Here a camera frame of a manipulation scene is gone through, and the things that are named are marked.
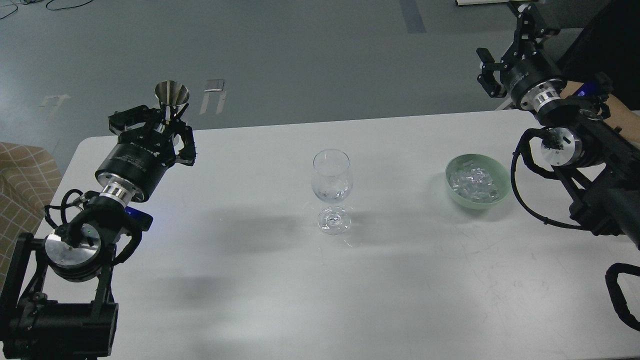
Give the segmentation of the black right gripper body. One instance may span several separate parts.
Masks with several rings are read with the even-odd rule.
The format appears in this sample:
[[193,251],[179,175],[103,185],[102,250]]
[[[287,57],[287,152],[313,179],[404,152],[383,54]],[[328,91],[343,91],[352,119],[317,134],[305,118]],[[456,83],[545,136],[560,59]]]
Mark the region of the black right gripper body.
[[566,78],[544,50],[535,50],[514,62],[502,76],[502,84],[517,109],[539,112],[560,100]]

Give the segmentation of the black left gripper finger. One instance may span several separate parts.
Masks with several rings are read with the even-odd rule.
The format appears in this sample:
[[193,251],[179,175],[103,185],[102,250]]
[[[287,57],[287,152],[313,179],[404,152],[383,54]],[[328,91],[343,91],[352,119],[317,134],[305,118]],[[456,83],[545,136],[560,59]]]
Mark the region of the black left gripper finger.
[[126,111],[115,111],[109,116],[109,130],[115,135],[133,132],[137,137],[147,137],[163,121],[162,112],[158,108],[138,105]]
[[185,166],[195,165],[197,157],[193,128],[182,120],[183,114],[189,107],[186,102],[183,105],[170,108],[171,132],[182,141],[182,148],[177,151],[175,162]]

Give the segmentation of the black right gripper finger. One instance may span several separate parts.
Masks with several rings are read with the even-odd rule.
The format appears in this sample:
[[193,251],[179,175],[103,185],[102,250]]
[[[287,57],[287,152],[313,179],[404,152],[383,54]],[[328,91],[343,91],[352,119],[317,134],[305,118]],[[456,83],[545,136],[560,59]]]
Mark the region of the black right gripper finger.
[[546,52],[546,42],[560,34],[558,19],[545,4],[513,4],[516,29],[512,41],[512,57],[525,59]]
[[508,91],[505,86],[496,79],[496,72],[505,72],[510,66],[510,55],[505,53],[500,61],[496,61],[491,52],[484,47],[478,47],[476,54],[481,61],[480,74],[477,82],[490,98],[505,98]]

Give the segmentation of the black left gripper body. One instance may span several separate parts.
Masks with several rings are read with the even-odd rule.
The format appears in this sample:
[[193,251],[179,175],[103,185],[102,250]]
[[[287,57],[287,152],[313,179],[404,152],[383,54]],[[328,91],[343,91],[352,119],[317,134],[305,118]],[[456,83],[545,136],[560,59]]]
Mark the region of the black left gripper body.
[[155,129],[144,134],[142,127],[122,132],[94,177],[103,187],[110,180],[122,179],[135,190],[132,202],[147,202],[176,162],[175,137]]

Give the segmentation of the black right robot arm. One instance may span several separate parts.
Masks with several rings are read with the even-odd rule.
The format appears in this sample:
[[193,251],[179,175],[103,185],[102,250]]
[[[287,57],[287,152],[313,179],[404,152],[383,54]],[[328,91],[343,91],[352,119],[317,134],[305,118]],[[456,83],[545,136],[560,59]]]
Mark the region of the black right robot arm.
[[[512,154],[509,183],[519,205],[536,219],[554,227],[599,235],[626,235],[639,244],[639,149],[622,137],[620,127],[606,124],[610,78],[596,73],[572,95],[562,97],[569,83],[544,51],[548,38],[560,28],[530,1],[507,2],[516,18],[513,41],[499,60],[487,48],[477,82],[491,98],[510,97],[520,111],[540,124],[521,135]],[[532,210],[519,193],[519,160],[542,178],[561,182],[572,202],[574,224],[547,218]]]

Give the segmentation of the person forearm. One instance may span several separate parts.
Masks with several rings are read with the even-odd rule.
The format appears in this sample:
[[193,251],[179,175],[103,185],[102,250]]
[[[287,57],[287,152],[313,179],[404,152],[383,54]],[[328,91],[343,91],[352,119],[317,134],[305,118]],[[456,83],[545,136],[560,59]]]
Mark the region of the person forearm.
[[613,94],[605,101],[610,109],[610,117],[606,123],[611,128],[620,127],[620,135],[629,142],[640,143],[640,116],[632,112],[621,100]]

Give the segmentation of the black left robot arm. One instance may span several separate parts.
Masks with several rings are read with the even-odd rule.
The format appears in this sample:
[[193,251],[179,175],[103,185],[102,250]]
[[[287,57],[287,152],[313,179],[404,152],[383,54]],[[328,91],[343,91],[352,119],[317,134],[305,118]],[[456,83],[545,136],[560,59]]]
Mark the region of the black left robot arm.
[[188,102],[162,100],[114,112],[118,139],[94,177],[99,191],[66,192],[61,221],[50,207],[44,238],[19,235],[1,292],[1,343],[6,359],[96,360],[112,353],[119,304],[112,291],[117,265],[130,259],[153,222],[130,207],[151,198],[176,164],[193,166],[194,132],[182,116]]

